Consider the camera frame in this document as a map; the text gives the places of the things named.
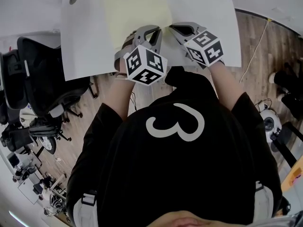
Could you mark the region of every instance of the yellow paper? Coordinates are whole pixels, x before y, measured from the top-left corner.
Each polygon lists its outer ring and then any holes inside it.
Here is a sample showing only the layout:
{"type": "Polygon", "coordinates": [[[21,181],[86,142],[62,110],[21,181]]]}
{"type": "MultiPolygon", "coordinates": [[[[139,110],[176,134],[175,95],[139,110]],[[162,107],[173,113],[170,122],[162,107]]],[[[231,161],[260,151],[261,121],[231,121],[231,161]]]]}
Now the yellow paper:
{"type": "Polygon", "coordinates": [[[103,0],[113,46],[121,48],[129,34],[145,25],[171,25],[166,0],[103,0]]]}

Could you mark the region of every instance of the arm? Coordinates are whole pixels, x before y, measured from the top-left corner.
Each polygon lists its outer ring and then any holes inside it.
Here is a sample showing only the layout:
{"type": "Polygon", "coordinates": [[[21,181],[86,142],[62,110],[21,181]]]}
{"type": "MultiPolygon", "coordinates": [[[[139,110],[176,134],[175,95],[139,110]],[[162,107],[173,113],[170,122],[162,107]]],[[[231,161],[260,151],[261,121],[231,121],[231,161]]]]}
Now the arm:
{"type": "Polygon", "coordinates": [[[210,66],[209,70],[220,103],[227,107],[237,118],[250,142],[256,180],[260,180],[273,192],[273,214],[275,214],[282,198],[281,183],[276,161],[266,141],[263,119],[250,97],[223,63],[217,62],[210,66]]]}
{"type": "MultiPolygon", "coordinates": [[[[126,71],[124,63],[120,64],[120,68],[122,73],[126,71]]],[[[98,188],[110,142],[127,118],[133,88],[134,83],[131,81],[115,80],[84,136],[82,152],[67,185],[66,204],[70,216],[73,216],[73,206],[83,193],[98,188]]]]}
{"type": "MultiPolygon", "coordinates": [[[[125,61],[120,60],[120,72],[126,73],[125,61]]],[[[129,80],[115,80],[104,103],[112,108],[124,121],[128,116],[129,100],[135,83],[129,80]]]]}
{"type": "Polygon", "coordinates": [[[220,103],[229,110],[232,110],[240,96],[244,93],[243,88],[236,82],[233,75],[222,62],[216,62],[209,67],[209,70],[220,103]]]}

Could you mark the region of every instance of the wrist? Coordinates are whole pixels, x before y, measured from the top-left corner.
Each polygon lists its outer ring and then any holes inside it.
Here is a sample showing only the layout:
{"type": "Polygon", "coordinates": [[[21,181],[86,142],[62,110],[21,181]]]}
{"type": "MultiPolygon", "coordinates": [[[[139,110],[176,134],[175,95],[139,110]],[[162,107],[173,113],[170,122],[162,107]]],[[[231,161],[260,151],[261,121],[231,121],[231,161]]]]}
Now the wrist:
{"type": "Polygon", "coordinates": [[[125,89],[134,88],[135,82],[128,80],[127,77],[124,77],[122,75],[118,75],[118,77],[121,77],[121,79],[116,78],[114,84],[120,86],[121,90],[123,90],[124,88],[125,89]]]}
{"type": "Polygon", "coordinates": [[[217,61],[213,65],[209,66],[208,69],[210,70],[210,72],[212,72],[213,70],[220,68],[220,67],[225,67],[225,65],[223,64],[222,61],[217,61]]]}

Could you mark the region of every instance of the white wall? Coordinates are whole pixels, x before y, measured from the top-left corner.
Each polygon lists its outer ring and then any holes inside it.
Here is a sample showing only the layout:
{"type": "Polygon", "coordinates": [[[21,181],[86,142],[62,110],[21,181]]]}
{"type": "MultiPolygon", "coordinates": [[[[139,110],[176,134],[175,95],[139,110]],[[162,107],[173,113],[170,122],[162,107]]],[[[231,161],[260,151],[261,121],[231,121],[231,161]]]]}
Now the white wall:
{"type": "Polygon", "coordinates": [[[303,0],[232,0],[235,8],[263,15],[303,35],[303,0]]]}
{"type": "Polygon", "coordinates": [[[0,37],[60,29],[62,0],[0,0],[0,37]]]}
{"type": "Polygon", "coordinates": [[[3,227],[23,227],[22,224],[9,214],[9,210],[12,209],[12,206],[3,197],[4,196],[0,194],[0,225],[3,227]]]}

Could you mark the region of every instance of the white table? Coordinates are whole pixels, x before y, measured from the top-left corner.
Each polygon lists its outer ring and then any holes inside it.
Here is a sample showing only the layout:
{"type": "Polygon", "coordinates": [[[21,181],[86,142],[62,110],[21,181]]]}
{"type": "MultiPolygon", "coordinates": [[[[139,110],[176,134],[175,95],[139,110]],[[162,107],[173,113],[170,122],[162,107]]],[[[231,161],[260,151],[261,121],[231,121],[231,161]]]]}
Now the white table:
{"type": "MultiPolygon", "coordinates": [[[[232,0],[167,0],[173,22],[193,21],[221,39],[226,66],[241,66],[241,47],[232,0]]],[[[102,0],[62,2],[61,45],[66,80],[115,71],[115,50],[104,21],[102,0]]],[[[178,43],[167,34],[161,55],[169,66],[195,66],[184,57],[178,43]]]]}

